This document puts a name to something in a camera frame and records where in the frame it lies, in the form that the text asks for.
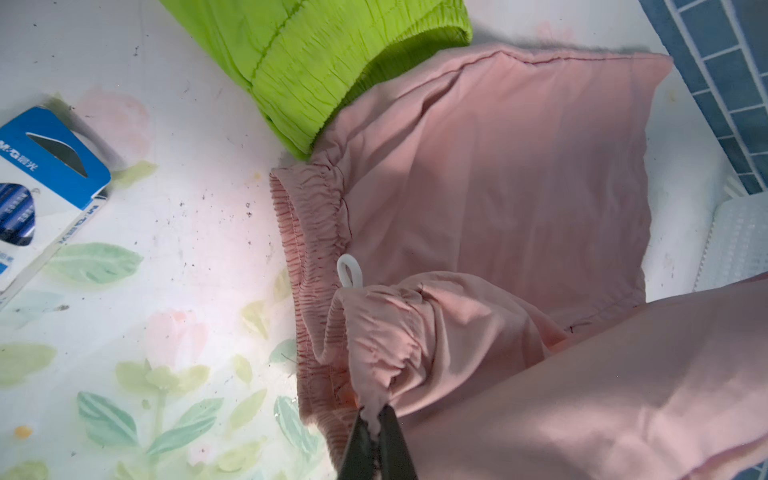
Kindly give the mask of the pink shorts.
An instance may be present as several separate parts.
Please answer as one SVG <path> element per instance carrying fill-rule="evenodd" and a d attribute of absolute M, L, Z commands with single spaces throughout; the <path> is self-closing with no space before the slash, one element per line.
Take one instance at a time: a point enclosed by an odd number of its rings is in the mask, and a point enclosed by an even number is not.
<path fill-rule="evenodd" d="M 648 302 L 651 53 L 444 51 L 270 186 L 301 417 L 390 405 L 418 479 L 730 479 L 767 456 L 767 278 Z"/>

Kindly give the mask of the lime green shorts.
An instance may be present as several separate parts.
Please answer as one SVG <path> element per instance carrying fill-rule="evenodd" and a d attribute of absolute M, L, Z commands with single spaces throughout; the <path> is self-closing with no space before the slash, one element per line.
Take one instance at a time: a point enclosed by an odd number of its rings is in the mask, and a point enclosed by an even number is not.
<path fill-rule="evenodd" d="M 166 1 L 166 10 L 307 159 L 373 86 L 473 38 L 461 1 Z"/>

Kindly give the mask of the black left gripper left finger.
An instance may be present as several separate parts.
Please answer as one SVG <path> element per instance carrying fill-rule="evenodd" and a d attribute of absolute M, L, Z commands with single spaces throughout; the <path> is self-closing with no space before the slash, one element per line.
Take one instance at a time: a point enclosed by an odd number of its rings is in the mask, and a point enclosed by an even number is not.
<path fill-rule="evenodd" d="M 367 423 L 357 414 L 351 429 L 338 480 L 373 480 L 375 477 L 374 443 Z"/>

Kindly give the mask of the white plastic basket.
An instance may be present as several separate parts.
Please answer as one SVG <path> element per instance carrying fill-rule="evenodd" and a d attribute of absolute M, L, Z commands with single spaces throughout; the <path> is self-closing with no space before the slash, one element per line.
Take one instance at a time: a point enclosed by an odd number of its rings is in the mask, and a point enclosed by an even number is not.
<path fill-rule="evenodd" d="M 749 194 L 734 175 L 725 181 L 724 191 L 726 199 L 714 211 L 695 291 L 767 273 L 767 193 Z"/>

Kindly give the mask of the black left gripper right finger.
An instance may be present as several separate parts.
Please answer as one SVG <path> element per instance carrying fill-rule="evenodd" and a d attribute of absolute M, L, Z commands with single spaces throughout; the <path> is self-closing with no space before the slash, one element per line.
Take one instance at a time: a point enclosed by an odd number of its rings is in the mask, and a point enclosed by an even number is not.
<path fill-rule="evenodd" d="M 417 480 L 418 475 L 410 456 L 395 410 L 386 405 L 378 415 L 379 462 L 383 480 Z"/>

